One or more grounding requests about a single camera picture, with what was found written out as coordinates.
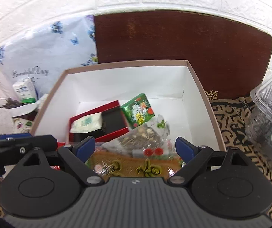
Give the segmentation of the white shoe insole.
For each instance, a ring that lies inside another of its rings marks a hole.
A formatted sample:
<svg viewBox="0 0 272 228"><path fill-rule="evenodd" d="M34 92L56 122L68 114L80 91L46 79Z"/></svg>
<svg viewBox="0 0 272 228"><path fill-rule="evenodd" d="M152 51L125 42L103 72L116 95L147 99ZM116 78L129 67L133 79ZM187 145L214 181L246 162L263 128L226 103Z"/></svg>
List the white shoe insole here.
<svg viewBox="0 0 272 228"><path fill-rule="evenodd" d="M4 108L8 110L8 112L10 113L12 117L19 117L19 116L27 115L35 111L37 106L38 104L35 102L32 104L24 104L22 106L15 107L15 108L6 108L6 107Z"/></svg>

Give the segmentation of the white round packet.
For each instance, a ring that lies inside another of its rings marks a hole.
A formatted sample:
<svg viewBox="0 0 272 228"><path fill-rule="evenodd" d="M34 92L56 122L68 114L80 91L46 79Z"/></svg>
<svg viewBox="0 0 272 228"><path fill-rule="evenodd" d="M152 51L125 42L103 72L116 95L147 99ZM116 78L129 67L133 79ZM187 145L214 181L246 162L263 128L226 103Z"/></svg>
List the white round packet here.
<svg viewBox="0 0 272 228"><path fill-rule="evenodd" d="M103 125L102 113L83 116L71 125L71 133L89 133L100 130Z"/></svg>

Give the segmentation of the bag of nuts snack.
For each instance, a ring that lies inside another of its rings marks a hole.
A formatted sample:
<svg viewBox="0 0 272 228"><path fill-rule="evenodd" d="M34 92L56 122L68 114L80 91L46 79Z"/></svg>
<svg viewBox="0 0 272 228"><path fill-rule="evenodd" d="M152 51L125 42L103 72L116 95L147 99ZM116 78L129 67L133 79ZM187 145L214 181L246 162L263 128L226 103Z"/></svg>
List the bag of nuts snack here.
<svg viewBox="0 0 272 228"><path fill-rule="evenodd" d="M169 124L158 115L101 147L133 158L168 158L173 153L173 141L169 135Z"/></svg>

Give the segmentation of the red open gift box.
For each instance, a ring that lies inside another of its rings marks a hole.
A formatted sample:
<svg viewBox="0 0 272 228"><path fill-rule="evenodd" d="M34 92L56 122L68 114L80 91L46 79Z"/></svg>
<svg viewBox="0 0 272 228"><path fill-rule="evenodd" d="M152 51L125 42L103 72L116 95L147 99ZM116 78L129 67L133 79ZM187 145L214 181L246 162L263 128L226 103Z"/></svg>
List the red open gift box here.
<svg viewBox="0 0 272 228"><path fill-rule="evenodd" d="M84 116L89 116L96 113L101 113L102 127L100 129L89 133L70 132L73 122ZM87 136L91 135L94 137L96 142L104 143L118 138L127 132L129 132L128 123L126 122L125 116L121 111L119 101L115 100L71 117L69 119L68 141L70 143L81 142Z"/></svg>

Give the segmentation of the white blue medicine box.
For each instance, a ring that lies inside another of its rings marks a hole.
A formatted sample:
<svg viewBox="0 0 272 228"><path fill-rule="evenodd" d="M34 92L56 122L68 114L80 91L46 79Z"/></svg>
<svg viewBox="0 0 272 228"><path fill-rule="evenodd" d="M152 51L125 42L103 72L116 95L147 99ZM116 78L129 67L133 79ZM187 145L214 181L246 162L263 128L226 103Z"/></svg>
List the white blue medicine box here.
<svg viewBox="0 0 272 228"><path fill-rule="evenodd" d="M17 81L12 85L15 93L18 95L20 100L24 99L35 99L37 100L37 92L35 85L30 78L26 78L21 81Z"/></svg>

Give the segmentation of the letter patterned tablecloth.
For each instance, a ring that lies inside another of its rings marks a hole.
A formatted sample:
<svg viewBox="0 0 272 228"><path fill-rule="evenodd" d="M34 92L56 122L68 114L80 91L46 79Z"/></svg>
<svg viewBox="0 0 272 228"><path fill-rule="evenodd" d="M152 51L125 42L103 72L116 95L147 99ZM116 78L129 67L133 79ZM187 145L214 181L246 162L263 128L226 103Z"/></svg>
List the letter patterned tablecloth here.
<svg viewBox="0 0 272 228"><path fill-rule="evenodd" d="M226 148L239 148L272 184L270 161L254 148L246 135L246 123L255 108L251 98L240 97L235 100L213 100L211 101L211 106ZM268 215L272 219L272 204Z"/></svg>

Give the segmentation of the green strawberry tea box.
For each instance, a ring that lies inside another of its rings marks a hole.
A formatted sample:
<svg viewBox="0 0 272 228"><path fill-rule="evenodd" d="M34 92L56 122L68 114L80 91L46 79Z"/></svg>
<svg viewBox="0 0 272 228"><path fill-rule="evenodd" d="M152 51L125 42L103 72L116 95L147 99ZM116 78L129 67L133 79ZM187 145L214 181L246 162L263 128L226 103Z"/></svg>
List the green strawberry tea box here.
<svg viewBox="0 0 272 228"><path fill-rule="evenodd" d="M129 125L134 129L155 116L145 94L139 94L121 106Z"/></svg>

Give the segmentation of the brown cardboard storage box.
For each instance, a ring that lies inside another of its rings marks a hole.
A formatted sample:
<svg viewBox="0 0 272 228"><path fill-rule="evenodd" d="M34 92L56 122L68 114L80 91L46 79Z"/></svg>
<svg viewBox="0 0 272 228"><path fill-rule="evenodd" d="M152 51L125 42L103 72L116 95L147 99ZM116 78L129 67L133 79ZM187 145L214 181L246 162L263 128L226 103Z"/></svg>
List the brown cardboard storage box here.
<svg viewBox="0 0 272 228"><path fill-rule="evenodd" d="M127 129L151 118L169 126L168 139L224 151L225 145L204 88L187 60L140 60L83 66L59 77L31 129L71 142L73 121L118 107Z"/></svg>

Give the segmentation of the clear plastic container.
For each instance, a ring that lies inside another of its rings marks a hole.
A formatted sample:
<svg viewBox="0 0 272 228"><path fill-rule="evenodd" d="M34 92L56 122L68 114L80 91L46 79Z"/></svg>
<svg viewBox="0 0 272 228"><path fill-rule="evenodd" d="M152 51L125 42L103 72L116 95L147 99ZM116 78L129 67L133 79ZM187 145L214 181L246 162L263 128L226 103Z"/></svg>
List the clear plastic container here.
<svg viewBox="0 0 272 228"><path fill-rule="evenodd" d="M247 122L248 139L272 161L272 76L251 90L255 104Z"/></svg>

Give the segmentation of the floral white plastic bag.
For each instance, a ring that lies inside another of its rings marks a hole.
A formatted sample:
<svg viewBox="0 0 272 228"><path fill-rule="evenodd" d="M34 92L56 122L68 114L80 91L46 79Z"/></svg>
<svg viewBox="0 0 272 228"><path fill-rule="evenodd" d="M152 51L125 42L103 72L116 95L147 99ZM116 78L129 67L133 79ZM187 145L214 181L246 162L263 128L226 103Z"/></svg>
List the floral white plastic bag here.
<svg viewBox="0 0 272 228"><path fill-rule="evenodd" d="M15 99L13 85L30 80L41 97L64 70L97 63L93 15L47 22L0 46L0 89L6 98Z"/></svg>

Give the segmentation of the dark brown wooden board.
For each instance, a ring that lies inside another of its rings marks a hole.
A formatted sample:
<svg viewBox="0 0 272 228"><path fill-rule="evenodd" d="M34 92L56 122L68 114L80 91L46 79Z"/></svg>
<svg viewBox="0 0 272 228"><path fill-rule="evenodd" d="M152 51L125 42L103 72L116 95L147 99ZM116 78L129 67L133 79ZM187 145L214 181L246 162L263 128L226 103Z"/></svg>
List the dark brown wooden board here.
<svg viewBox="0 0 272 228"><path fill-rule="evenodd" d="M99 63L188 60L204 90L218 99L246 97L258 86L272 55L272 36L210 14L172 10L94 17Z"/></svg>

